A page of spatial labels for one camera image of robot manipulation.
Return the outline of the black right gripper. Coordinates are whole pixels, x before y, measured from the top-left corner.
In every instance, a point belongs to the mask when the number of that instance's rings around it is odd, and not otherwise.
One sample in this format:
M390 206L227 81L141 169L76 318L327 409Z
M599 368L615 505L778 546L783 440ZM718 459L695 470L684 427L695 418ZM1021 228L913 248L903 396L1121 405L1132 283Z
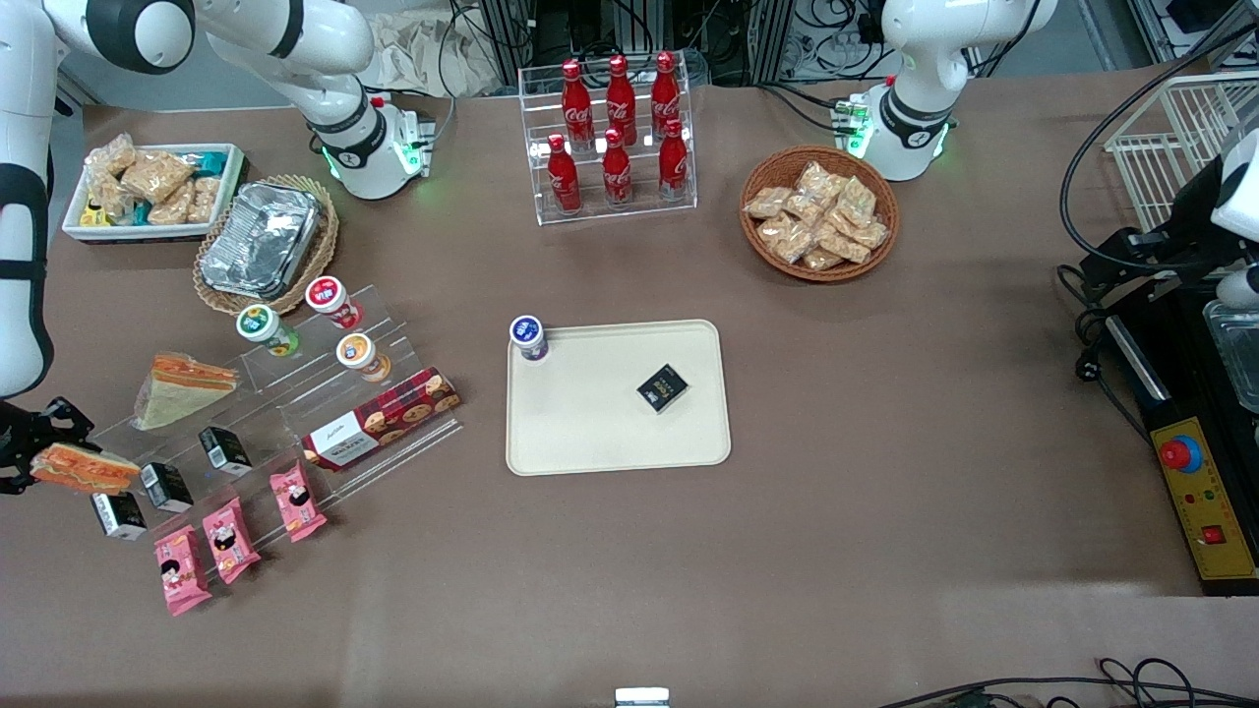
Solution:
M0 479L0 493L21 495L37 484L37 479L30 474L30 462L43 448L43 440L50 443L89 446L89 435L93 430L94 422L64 397L52 399L42 414L3 401L1 467L14 470L15 474Z

